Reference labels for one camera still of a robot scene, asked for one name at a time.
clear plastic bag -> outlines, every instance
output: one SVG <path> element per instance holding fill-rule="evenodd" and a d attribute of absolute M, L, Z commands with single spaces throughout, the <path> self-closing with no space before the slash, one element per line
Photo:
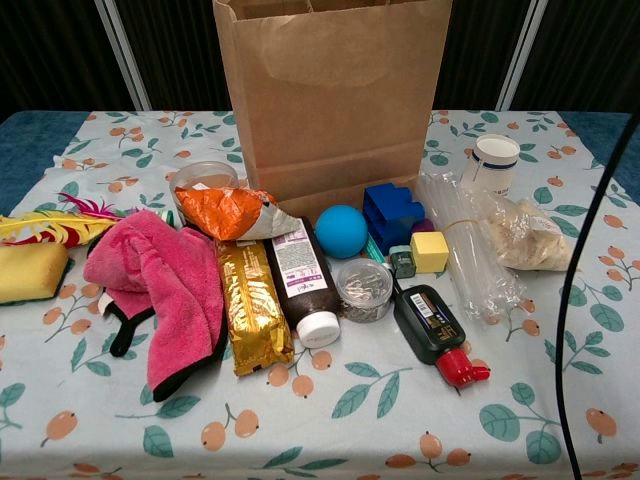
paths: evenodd
<path fill-rule="evenodd" d="M 495 250 L 473 218 L 469 193 L 458 186 L 452 173 L 421 174 L 416 196 L 447 240 L 447 270 L 465 313 L 489 324 L 506 320 L 507 312 L 520 304 L 524 287 L 498 263 Z"/>
<path fill-rule="evenodd" d="M 501 265 L 517 270 L 567 269 L 571 246 L 560 228 L 531 202 L 514 203 L 487 190 L 474 191 L 470 200 Z"/>

colorful feather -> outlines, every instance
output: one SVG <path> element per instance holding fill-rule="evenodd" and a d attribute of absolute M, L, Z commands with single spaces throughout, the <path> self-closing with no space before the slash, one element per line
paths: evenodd
<path fill-rule="evenodd" d="M 122 217 L 109 210 L 109 207 L 113 206 L 113 204 L 105 205 L 104 200 L 102 201 L 102 206 L 99 207 L 98 204 L 91 199 L 82 200 L 64 192 L 60 192 L 58 195 L 66 198 L 68 202 L 73 203 L 83 215 L 96 218 L 110 218 L 115 221 L 122 220 Z"/>
<path fill-rule="evenodd" d="M 45 210 L 27 213 L 20 217 L 0 215 L 0 241 L 7 245 L 52 241 L 66 247 L 84 245 L 100 235 L 116 222 L 109 218 Z M 19 237 L 25 230 L 32 235 L 24 240 L 9 240 Z"/>

red cap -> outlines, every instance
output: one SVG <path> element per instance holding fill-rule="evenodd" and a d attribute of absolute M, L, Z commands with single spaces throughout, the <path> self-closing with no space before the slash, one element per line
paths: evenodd
<path fill-rule="evenodd" d="M 454 348 L 436 360 L 436 367 L 444 379 L 454 387 L 464 388 L 473 382 L 489 378 L 487 367 L 474 367 L 461 348 Z"/>

dark background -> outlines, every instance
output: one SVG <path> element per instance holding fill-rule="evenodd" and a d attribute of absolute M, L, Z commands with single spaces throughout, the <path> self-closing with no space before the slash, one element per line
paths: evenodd
<path fill-rule="evenodd" d="M 211 0 L 116 1 L 154 109 L 230 109 Z M 454 0 L 434 108 L 493 109 L 528 0 Z M 512 109 L 631 111 L 640 2 L 549 0 Z M 131 110 L 94 2 L 0 2 L 0 121 Z"/>

brown paper bag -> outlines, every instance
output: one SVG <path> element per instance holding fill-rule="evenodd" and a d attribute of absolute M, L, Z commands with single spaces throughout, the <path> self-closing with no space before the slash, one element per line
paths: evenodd
<path fill-rule="evenodd" d="M 315 219 L 361 207 L 365 186 L 411 183 L 450 10 L 451 0 L 214 0 L 251 186 Z"/>

